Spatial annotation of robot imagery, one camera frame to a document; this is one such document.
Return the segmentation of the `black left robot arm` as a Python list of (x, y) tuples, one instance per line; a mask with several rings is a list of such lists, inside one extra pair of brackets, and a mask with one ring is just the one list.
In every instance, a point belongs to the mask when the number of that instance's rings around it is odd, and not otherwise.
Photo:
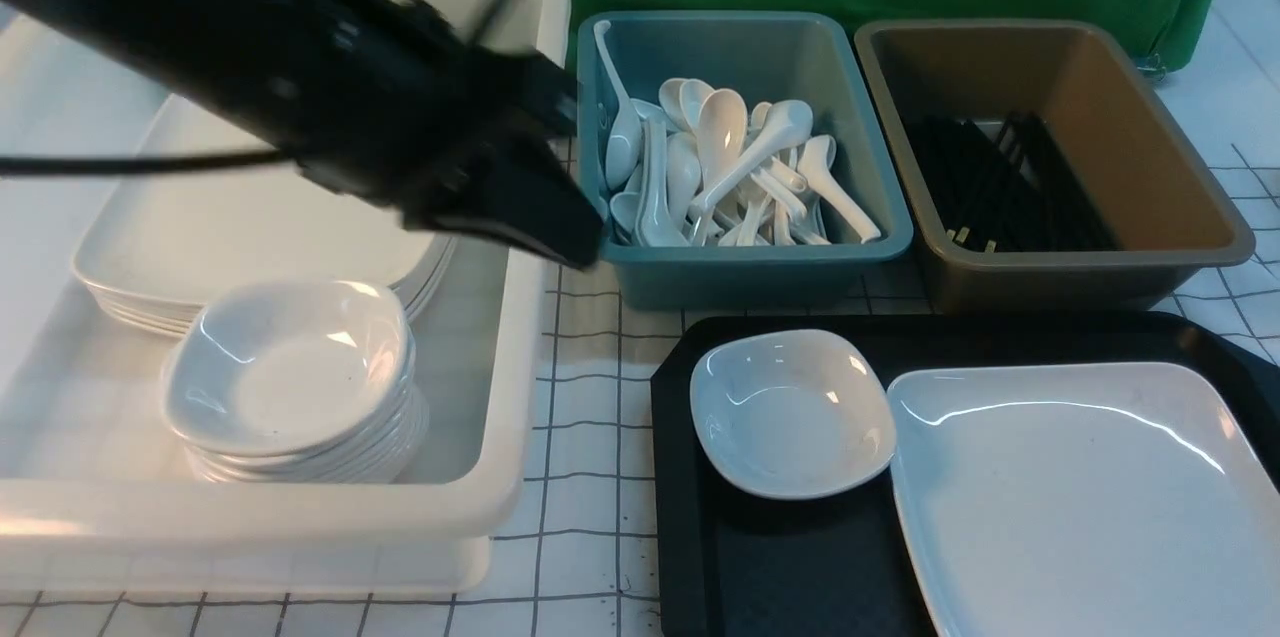
[(212, 153), (6, 153), (4, 177), (160, 177), (289, 166), (410, 232), (462, 233), (585, 271), (603, 219), (550, 148), (577, 81), (485, 43), (425, 0), (4, 0), (262, 141)]

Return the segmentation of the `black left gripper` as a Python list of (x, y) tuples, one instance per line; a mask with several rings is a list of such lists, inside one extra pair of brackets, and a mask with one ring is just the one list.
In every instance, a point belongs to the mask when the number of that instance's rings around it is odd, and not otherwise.
[(497, 52), (404, 0), (407, 26), (434, 46), (425, 90), (398, 96), (353, 134), (317, 139), (308, 180), (402, 214), (407, 230), (460, 233), (584, 271), (599, 262), (599, 210), (556, 159), (577, 84), (538, 50)]

